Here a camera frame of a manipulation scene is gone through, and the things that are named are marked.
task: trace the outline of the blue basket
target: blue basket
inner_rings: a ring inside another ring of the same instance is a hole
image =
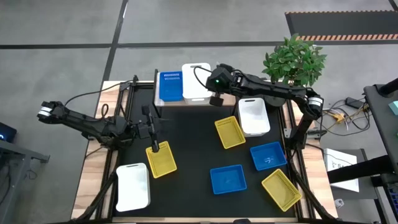
[[[252,147],[250,153],[258,171],[286,164],[286,158],[279,142]]]
[[[161,72],[159,98],[163,101],[180,101],[182,97],[182,72]]]
[[[242,165],[211,169],[210,178],[215,195],[247,189]]]

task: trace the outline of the concrete floor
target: concrete floor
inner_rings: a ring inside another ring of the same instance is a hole
[[[121,0],[0,0],[0,45],[111,43],[120,7]],[[276,41],[289,36],[285,11],[376,9],[392,8],[388,0],[130,0],[119,42]],[[178,70],[188,62],[229,63],[261,76],[264,54],[272,49],[117,49],[110,80],[133,75],[151,80],[155,68]],[[325,107],[347,96],[360,98],[364,86],[397,76],[398,45],[325,46],[323,53],[328,54],[326,69],[314,89],[325,98]],[[0,50],[0,121],[18,129],[16,144],[51,155],[48,164],[32,165],[38,178],[26,181],[13,223],[69,219],[87,141],[77,131],[42,124],[35,116],[44,100],[65,102],[99,90],[108,54],[109,49]],[[97,98],[85,96],[69,107],[93,114]],[[322,147],[365,148],[369,158],[384,155],[373,120],[371,125],[350,137],[327,134]],[[343,126],[334,130],[346,132]],[[346,202],[338,213],[346,221],[379,220],[371,200]]]

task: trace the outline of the wooden table frame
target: wooden table frame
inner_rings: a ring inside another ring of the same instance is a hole
[[[119,81],[106,81],[103,83],[102,89],[109,88],[112,85],[120,83]],[[153,83],[153,81],[138,81],[138,83]],[[101,107],[104,103],[109,105],[108,114],[114,114],[116,109],[116,102],[119,95],[119,86],[115,86],[109,90],[105,90],[101,92],[99,96],[99,102],[96,109],[96,118],[101,117]],[[127,96],[124,95],[122,99],[123,105],[126,105]],[[290,122],[290,116],[288,112],[288,107],[284,105],[284,116],[285,116],[285,125],[287,128],[291,128],[292,124]],[[302,113],[300,112],[298,106],[292,102],[292,112],[294,114],[294,119],[298,124]],[[310,144],[319,146],[319,141],[316,140],[308,140]],[[94,151],[99,148],[100,145],[96,141],[90,141],[88,143],[86,154]],[[107,158],[107,149],[100,149],[96,153],[90,155],[87,159],[85,159],[83,164],[83,169],[80,176],[80,182],[75,198],[75,203],[72,210],[71,218],[79,217],[87,208],[87,206],[92,202],[95,198],[96,194],[100,191],[101,182],[103,179],[104,165],[105,160]],[[116,163],[117,151],[112,152],[112,161],[111,161],[111,171]],[[321,150],[306,146],[305,149],[302,150],[302,156],[304,160],[305,170],[307,171],[307,179],[310,186],[311,191],[314,193],[318,201],[324,206],[324,208],[333,215],[337,217],[337,211],[335,208],[335,203],[333,200],[333,195],[331,193],[331,188],[328,181],[328,176],[326,173],[325,164],[323,161],[323,156]],[[298,163],[299,159],[297,157],[297,153],[294,157],[294,164],[298,171],[300,171],[300,166]],[[299,187],[299,191],[302,193],[303,198],[300,200],[302,214],[304,218],[308,218],[309,212],[307,207],[307,201],[302,192],[302,189]],[[102,206],[102,218],[107,217],[107,212],[110,211],[109,205],[111,200],[111,188],[107,191],[106,196],[103,200]],[[179,218],[179,217],[167,217],[167,218],[154,218],[154,217],[112,217],[113,222],[233,222],[235,219],[239,219],[240,217],[231,217],[231,218]],[[296,222],[297,218],[249,218],[252,222]]]

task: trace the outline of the white basket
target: white basket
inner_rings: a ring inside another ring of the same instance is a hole
[[[266,104],[262,98],[239,100],[238,115],[244,137],[262,136],[269,132]]]
[[[208,105],[213,93],[203,87],[195,78],[193,68],[196,66],[211,70],[208,63],[187,63],[182,65],[182,96],[189,105]],[[200,68],[195,69],[195,72],[202,84],[206,85],[207,78],[211,73]]]
[[[149,171],[145,164],[119,166],[116,173],[118,175],[117,211],[136,210],[150,204]]]

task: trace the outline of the potted plant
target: potted plant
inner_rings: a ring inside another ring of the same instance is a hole
[[[276,46],[274,52],[266,53],[263,61],[266,68],[262,71],[270,76],[275,83],[282,79],[283,83],[291,86],[312,86],[321,76],[326,55],[321,55],[322,47],[317,47],[312,41],[304,42],[296,40],[298,34],[294,34],[290,40],[284,37],[284,43]],[[267,97],[266,101],[272,106],[282,106],[280,100]]]

